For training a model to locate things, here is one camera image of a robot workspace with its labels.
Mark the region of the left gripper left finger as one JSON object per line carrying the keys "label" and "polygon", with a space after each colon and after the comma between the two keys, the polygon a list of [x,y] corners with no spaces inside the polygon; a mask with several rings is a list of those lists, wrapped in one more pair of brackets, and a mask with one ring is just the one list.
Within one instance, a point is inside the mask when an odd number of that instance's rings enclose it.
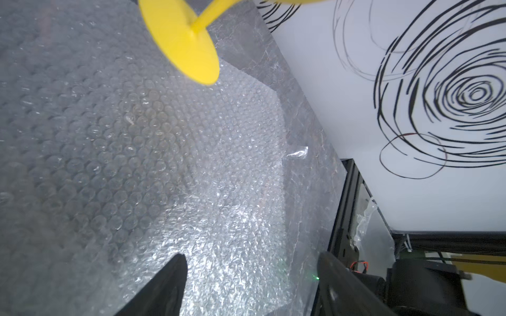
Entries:
{"label": "left gripper left finger", "polygon": [[180,315],[187,277],[186,257],[174,255],[116,316]]}

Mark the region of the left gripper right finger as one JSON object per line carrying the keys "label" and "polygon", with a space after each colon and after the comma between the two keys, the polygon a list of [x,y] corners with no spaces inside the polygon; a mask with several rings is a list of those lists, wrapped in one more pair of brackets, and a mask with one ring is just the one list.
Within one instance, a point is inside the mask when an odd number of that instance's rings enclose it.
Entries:
{"label": "left gripper right finger", "polygon": [[394,315],[332,253],[319,255],[320,297],[325,315]]}

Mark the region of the bubble wrap of yellow glass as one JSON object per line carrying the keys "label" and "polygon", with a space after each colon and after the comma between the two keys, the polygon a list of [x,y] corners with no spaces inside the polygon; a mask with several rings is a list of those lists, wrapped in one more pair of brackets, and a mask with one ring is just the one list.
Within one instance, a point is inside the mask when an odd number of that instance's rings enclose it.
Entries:
{"label": "bubble wrap of yellow glass", "polygon": [[210,86],[135,1],[1,2],[1,314],[115,315],[176,254],[181,315],[303,315],[285,104]]}

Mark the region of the yellow wine glass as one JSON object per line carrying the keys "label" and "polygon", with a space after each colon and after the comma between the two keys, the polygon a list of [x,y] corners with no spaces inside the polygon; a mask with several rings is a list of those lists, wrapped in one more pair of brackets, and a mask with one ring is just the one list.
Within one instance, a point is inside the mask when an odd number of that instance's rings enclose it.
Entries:
{"label": "yellow wine glass", "polygon": [[220,75],[220,62],[206,30],[239,0],[214,0],[197,15],[181,0],[140,0],[144,23],[171,64],[185,76],[202,85],[213,85]]}

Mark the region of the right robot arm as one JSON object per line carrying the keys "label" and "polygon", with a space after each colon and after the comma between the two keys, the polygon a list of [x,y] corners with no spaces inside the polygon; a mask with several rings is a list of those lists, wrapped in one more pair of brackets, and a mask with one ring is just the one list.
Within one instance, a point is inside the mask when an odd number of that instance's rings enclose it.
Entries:
{"label": "right robot arm", "polygon": [[476,315],[466,303],[464,272],[454,265],[402,259],[386,278],[356,271],[354,276],[397,315]]}

